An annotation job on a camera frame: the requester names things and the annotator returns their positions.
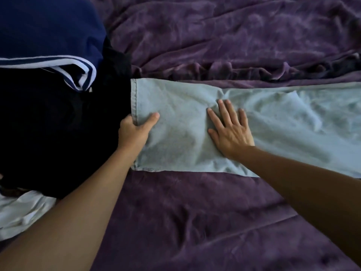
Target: purple blanket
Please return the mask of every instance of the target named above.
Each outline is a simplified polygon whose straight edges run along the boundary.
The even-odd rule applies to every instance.
[[[361,0],[92,0],[135,77],[361,81]],[[259,178],[130,172],[93,270],[360,270]]]

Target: white cloth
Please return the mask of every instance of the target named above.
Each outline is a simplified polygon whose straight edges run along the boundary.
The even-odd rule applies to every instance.
[[[135,123],[160,113],[133,169],[255,173],[224,158],[207,129],[206,109],[230,99],[247,112],[255,143],[280,156],[361,177],[361,83],[220,89],[157,79],[131,81]]]
[[[0,241],[9,239],[28,229],[55,204],[56,198],[29,191],[19,198],[0,194]]]

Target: purple bed sheet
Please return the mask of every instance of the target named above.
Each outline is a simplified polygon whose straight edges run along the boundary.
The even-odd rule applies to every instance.
[[[135,77],[361,81],[361,0],[91,0]],[[259,178],[130,172],[92,270],[360,270]]]

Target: person's right hand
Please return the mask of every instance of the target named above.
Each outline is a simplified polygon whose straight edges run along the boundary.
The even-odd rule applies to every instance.
[[[212,109],[207,109],[208,115],[217,129],[217,131],[209,129],[208,133],[218,150],[226,158],[237,161],[241,151],[247,147],[255,146],[255,142],[244,110],[239,109],[239,120],[230,100],[226,100],[226,104],[227,108],[222,100],[218,101],[219,112],[224,125]]]

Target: person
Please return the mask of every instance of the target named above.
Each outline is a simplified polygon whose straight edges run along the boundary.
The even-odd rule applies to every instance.
[[[208,132],[220,152],[252,170],[309,223],[361,266],[361,182],[333,171],[289,160],[255,146],[244,110],[219,100],[220,118],[208,109]],[[0,254],[3,271],[89,270],[126,174],[159,119],[142,126],[131,116],[120,124],[119,146],[107,162]]]

